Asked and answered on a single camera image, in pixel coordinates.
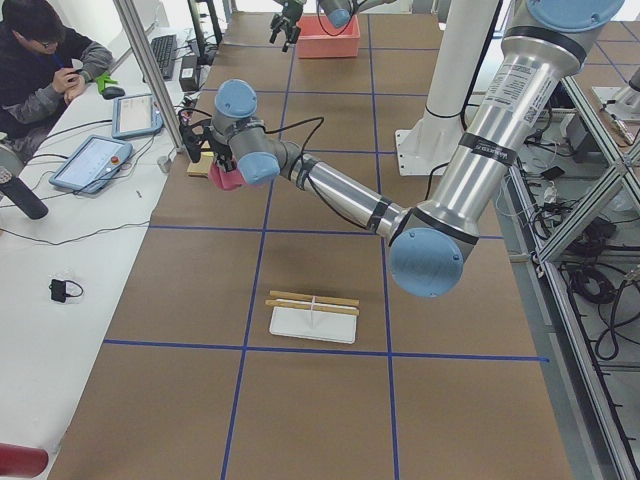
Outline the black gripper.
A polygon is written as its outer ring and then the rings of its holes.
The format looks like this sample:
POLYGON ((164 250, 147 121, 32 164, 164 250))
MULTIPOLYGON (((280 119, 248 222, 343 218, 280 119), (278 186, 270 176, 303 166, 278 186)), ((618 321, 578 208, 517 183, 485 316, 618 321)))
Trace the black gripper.
POLYGON ((211 140, 209 145, 214 155, 215 164, 220 171, 229 173, 236 169, 233 153, 227 144, 223 144, 217 140, 211 140))
POLYGON ((305 0, 278 0, 278 3, 282 6, 282 11, 281 15, 275 14, 271 20, 271 36, 269 42, 274 43, 282 30, 285 34, 282 51, 287 52, 289 48, 298 41, 301 29, 297 25, 297 22, 302 17, 305 0))

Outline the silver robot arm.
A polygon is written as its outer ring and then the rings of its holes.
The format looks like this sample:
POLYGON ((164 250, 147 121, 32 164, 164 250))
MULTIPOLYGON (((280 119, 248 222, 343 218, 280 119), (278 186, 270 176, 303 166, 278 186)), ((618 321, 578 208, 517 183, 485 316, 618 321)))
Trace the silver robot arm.
POLYGON ((307 154, 272 140, 256 117, 245 81, 222 83, 210 128, 241 178, 259 185, 285 177, 336 214, 385 238, 394 281, 418 297, 437 297, 460 280, 479 238, 478 221, 565 77, 578 73, 618 1, 525 1, 502 40, 503 62, 433 195, 402 208, 307 154))
MULTIPOLYGON (((329 31, 322 24, 320 13, 323 13, 331 26, 342 32, 351 20, 360 12, 380 5, 392 4, 395 0, 326 0, 316 1, 316 17, 325 33, 329 31)), ((276 1, 282 6, 282 11, 273 15, 270 23, 271 36, 269 42, 274 44, 278 35, 283 32, 285 36, 282 51, 287 52, 291 45, 295 45, 302 32, 299 22, 303 16, 305 0, 276 1)))

